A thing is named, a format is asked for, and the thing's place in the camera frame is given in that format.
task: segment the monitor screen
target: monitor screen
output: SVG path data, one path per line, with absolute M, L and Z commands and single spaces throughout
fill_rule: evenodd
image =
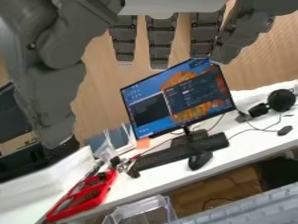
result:
M 136 138 L 154 137 L 236 109 L 219 65 L 189 59 L 122 89 Z

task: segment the headphones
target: headphones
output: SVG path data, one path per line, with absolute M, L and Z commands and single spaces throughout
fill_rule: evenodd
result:
M 263 116 L 271 109 L 277 112 L 288 111 L 296 105 L 296 94 L 298 93 L 298 86 L 295 89 L 280 89 L 271 93 L 268 103 L 261 103 L 249 110 L 253 118 Z

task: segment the wall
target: wall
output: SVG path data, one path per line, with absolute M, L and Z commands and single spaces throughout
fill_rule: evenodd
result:
M 253 89 L 298 78 L 297 27 L 298 13 L 279 17 L 271 33 L 261 35 L 237 59 L 223 67 L 232 89 Z M 189 16 L 181 14 L 171 65 L 189 58 L 189 31 Z M 80 139 L 88 139 L 103 129 L 116 128 L 128 121 L 120 88 L 159 72 L 150 68 L 144 17 L 139 20 L 136 60 L 132 66 L 118 63 L 108 33 L 90 43 L 83 60 L 87 64 L 87 78 L 72 106 L 78 115 L 76 134 Z

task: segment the keyboard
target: keyboard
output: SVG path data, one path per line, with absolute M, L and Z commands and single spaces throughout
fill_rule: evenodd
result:
M 165 165 L 179 160 L 189 158 L 192 155 L 199 154 L 201 151 L 216 151 L 229 146 L 225 133 L 219 133 L 211 137 L 189 142 L 163 151 L 151 153 L 140 157 L 135 163 L 135 169 L 139 171 L 151 169 L 154 167 Z

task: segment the paper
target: paper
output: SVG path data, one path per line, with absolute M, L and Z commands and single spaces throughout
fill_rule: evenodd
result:
M 138 141 L 138 149 L 147 149 L 151 147 L 151 138 L 143 138 Z

